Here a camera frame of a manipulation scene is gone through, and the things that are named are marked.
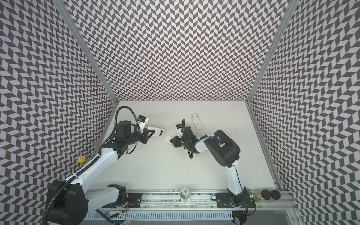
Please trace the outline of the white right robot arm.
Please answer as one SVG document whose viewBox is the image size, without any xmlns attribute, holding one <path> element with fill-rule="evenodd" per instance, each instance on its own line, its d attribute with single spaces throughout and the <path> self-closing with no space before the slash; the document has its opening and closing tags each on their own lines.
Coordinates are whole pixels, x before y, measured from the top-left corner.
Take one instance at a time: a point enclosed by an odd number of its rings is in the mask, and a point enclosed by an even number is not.
<svg viewBox="0 0 360 225">
<path fill-rule="evenodd" d="M 183 147 L 190 159 L 194 154 L 210 152 L 214 159 L 226 168 L 230 203 L 234 207 L 241 207 L 248 193 L 237 171 L 241 152 L 238 144 L 220 129 L 211 136 L 205 135 L 201 138 L 197 138 L 189 126 L 177 124 L 175 130 L 178 135 L 170 140 L 175 148 Z"/>
</svg>

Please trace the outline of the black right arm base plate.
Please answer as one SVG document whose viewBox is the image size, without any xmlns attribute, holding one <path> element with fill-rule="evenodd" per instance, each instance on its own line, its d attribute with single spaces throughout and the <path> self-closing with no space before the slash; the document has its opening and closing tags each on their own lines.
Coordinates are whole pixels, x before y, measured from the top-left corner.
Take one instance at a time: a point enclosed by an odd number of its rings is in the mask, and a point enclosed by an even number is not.
<svg viewBox="0 0 360 225">
<path fill-rule="evenodd" d="M 216 197 L 217 208 L 219 209 L 228 209 L 228 208 L 254 209 L 256 207 L 255 203 L 251 201 L 249 197 L 243 200 L 239 206 L 234 206 L 231 203 L 228 193 L 219 192 L 215 194 L 215 197 Z"/>
</svg>

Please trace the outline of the white TCL remote control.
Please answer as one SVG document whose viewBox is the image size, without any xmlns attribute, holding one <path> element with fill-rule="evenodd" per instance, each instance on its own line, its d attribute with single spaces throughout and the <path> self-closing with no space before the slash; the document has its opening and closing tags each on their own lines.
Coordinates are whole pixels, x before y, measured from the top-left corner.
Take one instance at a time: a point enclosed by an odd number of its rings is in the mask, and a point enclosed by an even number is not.
<svg viewBox="0 0 360 225">
<path fill-rule="evenodd" d="M 162 128 L 159 128 L 159 127 L 148 126 L 147 129 L 154 131 L 154 134 L 153 134 L 154 137 L 162 137 L 162 135 L 164 133 L 164 130 Z"/>
</svg>

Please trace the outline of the white remote green buttons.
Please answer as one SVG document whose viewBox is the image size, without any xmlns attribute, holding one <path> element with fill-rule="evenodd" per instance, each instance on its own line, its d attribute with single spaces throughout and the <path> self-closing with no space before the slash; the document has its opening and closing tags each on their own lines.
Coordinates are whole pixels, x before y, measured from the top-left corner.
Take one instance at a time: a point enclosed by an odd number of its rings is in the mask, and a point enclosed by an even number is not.
<svg viewBox="0 0 360 225">
<path fill-rule="evenodd" d="M 200 129 L 203 129 L 203 124 L 200 120 L 200 117 L 197 113 L 194 113 L 194 114 L 191 114 L 191 119 L 193 121 L 193 124 L 196 128 L 196 130 L 200 130 Z"/>
</svg>

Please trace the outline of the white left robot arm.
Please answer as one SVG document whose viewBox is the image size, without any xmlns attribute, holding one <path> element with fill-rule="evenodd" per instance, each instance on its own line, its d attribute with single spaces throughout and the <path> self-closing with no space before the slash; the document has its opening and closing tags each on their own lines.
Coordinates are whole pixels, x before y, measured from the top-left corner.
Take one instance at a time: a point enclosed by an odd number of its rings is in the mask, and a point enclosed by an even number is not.
<svg viewBox="0 0 360 225">
<path fill-rule="evenodd" d="M 138 123 L 120 121 L 92 160 L 66 180 L 56 180 L 49 185 L 41 223 L 79 225 L 89 212 L 106 205 L 127 208 L 130 198 L 125 186 L 110 184 L 100 191 L 88 193 L 88 190 L 111 164 L 128 151 L 130 145 L 137 142 L 146 144 L 154 133 L 154 130 L 140 128 Z"/>
</svg>

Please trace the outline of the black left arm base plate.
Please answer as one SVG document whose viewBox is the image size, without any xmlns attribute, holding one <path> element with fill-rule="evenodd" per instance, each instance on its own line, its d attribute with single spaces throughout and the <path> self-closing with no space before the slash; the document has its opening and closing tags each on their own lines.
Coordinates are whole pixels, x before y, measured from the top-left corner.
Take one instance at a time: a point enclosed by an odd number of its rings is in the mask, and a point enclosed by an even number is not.
<svg viewBox="0 0 360 225">
<path fill-rule="evenodd" d="M 142 201 L 142 193 L 126 193 L 120 194 L 114 203 L 103 206 L 103 209 L 125 209 L 125 208 L 140 208 Z"/>
</svg>

